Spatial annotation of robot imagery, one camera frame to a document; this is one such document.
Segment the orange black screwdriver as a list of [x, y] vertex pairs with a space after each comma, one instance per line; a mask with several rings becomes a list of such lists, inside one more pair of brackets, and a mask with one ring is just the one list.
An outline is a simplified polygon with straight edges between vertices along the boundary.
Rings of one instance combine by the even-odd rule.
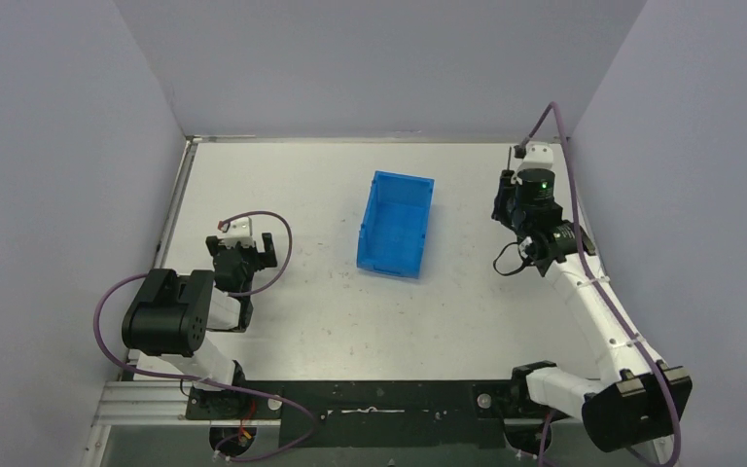
[[509, 185], [513, 185], [514, 180], [515, 180], [514, 176], [516, 172], [514, 171], [514, 168], [513, 168], [513, 160], [516, 158], [516, 148], [517, 148], [517, 145], [512, 145], [509, 148], [508, 157], [507, 157], [506, 175], [508, 178]]

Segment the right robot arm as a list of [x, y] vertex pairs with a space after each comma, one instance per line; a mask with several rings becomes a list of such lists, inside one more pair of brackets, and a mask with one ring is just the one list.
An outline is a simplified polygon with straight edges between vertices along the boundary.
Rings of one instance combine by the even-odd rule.
[[671, 436], [692, 379], [684, 367], [668, 366], [635, 330], [590, 237], [564, 218], [554, 185], [547, 168], [503, 170], [491, 217], [515, 234], [522, 264], [536, 268], [565, 302], [599, 376], [571, 375], [551, 361], [516, 367], [510, 406], [525, 417], [551, 409], [578, 419], [604, 452]]

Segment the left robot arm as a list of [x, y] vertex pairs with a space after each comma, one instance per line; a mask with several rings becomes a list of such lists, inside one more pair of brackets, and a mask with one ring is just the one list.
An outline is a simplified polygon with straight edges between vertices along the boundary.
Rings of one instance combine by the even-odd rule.
[[211, 269], [181, 275], [152, 269], [122, 324], [124, 344], [157, 357], [192, 378], [192, 407], [236, 419], [249, 413], [253, 397], [242, 385], [240, 364], [208, 338], [208, 332], [243, 333], [254, 311], [250, 292], [257, 272], [278, 265], [271, 233], [210, 235], [205, 246]]

